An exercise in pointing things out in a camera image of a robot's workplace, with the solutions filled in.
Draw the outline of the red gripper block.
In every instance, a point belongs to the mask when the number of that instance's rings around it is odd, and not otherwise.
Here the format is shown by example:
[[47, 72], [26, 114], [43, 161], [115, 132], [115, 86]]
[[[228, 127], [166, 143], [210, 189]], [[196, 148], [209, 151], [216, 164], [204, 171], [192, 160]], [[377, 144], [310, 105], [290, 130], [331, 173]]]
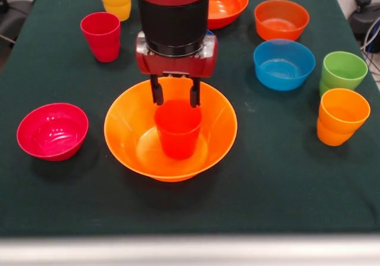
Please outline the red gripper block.
[[170, 58], [152, 52], [146, 45], [136, 45], [135, 56], [140, 71], [150, 75], [153, 102], [161, 106], [164, 103], [162, 86], [157, 75], [187, 75], [192, 78], [190, 89], [190, 105], [196, 108], [200, 105], [200, 78], [211, 77], [216, 66], [218, 45], [205, 45], [198, 53]]

